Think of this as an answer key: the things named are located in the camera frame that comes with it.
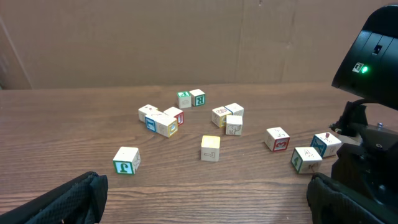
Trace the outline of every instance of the black fabric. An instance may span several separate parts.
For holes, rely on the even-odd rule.
[[[396,223],[388,209],[323,174],[315,174],[308,184],[308,205],[314,224]]]
[[[107,177],[90,175],[31,218],[27,224],[61,223],[62,220],[64,223],[98,223],[105,208],[107,192]]]
[[[87,172],[1,215],[0,223],[99,223],[105,209],[107,194],[107,177]]]

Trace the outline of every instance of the wooden table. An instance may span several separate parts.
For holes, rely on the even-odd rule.
[[[166,110],[177,91],[194,88],[207,104],[184,110],[185,124],[170,139],[138,120],[141,106]],[[356,99],[329,83],[2,90],[0,213],[93,170],[109,180],[101,223],[308,223],[311,175],[293,169],[293,148],[309,146]],[[213,108],[235,102],[245,109],[241,137],[225,136],[210,121]],[[369,123],[398,129],[394,110],[374,105],[367,112]],[[271,153],[263,135],[277,126],[291,140],[286,151]],[[219,162],[200,160],[204,134],[221,136]],[[114,171],[121,146],[140,150],[135,176]],[[320,172],[330,175],[335,160],[325,159]]]

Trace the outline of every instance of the yellow block face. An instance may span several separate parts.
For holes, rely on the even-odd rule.
[[[203,136],[201,139],[201,146],[213,149],[219,149],[220,140],[221,138],[218,136]]]
[[[169,132],[169,136],[171,136],[174,133],[176,133],[177,130],[178,130],[177,120],[175,120],[173,123],[169,124],[169,126],[167,127],[167,131]]]

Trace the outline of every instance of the green led light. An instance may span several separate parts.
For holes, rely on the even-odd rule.
[[[368,72],[369,71],[369,67],[368,66],[364,66],[363,68],[362,68],[362,73],[366,73],[366,72]]]

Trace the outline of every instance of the wooden block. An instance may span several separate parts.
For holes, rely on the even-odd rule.
[[[203,136],[201,139],[200,159],[217,162],[220,158],[220,141],[218,136]]]
[[[136,147],[120,147],[113,158],[113,165],[116,173],[134,175],[141,163],[139,150]]]
[[[318,151],[321,157],[334,156],[342,144],[329,132],[314,135],[311,142],[311,146]]]
[[[211,121],[219,128],[225,127],[227,115],[232,115],[232,113],[225,109],[224,106],[220,106],[219,108],[213,109],[211,112]]]
[[[145,115],[145,125],[147,129],[157,132],[156,119],[160,116],[168,116],[167,114],[160,111],[150,111]]]
[[[242,135],[243,119],[242,116],[227,115],[225,134],[229,135]]]
[[[175,107],[170,107],[169,109],[165,110],[164,113],[176,118],[179,126],[184,123],[184,111]]]
[[[237,103],[226,105],[225,108],[229,110],[232,113],[232,115],[243,116],[243,107]]]
[[[272,152],[286,150],[289,141],[289,135],[281,127],[267,129],[264,136],[264,142]]]
[[[291,161],[299,174],[311,174],[318,171],[322,158],[313,147],[296,147]]]
[[[189,108],[192,106],[191,94],[188,91],[177,93],[177,104],[180,109]]]
[[[159,114],[147,114],[145,119],[146,121],[148,120],[151,128],[153,123],[155,123],[155,131],[165,137],[169,138],[178,131],[177,119],[165,113],[160,112]]]
[[[145,123],[145,115],[150,113],[151,111],[157,111],[158,109],[152,105],[145,105],[142,108],[138,109],[138,117],[139,120]]]
[[[201,106],[206,103],[206,94],[205,92],[197,89],[189,91],[192,98],[192,105],[193,106]]]

